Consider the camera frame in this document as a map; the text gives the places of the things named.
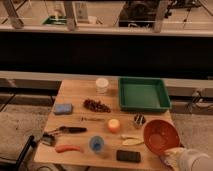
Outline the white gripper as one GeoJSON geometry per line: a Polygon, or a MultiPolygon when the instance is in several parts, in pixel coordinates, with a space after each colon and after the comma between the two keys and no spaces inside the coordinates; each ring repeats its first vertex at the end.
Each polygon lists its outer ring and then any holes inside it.
{"type": "Polygon", "coordinates": [[[164,155],[160,157],[161,161],[173,169],[173,171],[180,171],[178,162],[181,154],[185,151],[183,147],[175,147],[164,151],[164,155]]]}

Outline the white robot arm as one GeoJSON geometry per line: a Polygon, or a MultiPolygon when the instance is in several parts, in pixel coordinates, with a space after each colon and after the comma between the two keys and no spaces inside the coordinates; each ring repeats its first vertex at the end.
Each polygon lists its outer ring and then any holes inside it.
{"type": "Polygon", "coordinates": [[[213,157],[196,149],[167,149],[160,159],[173,171],[213,171],[213,157]]]}

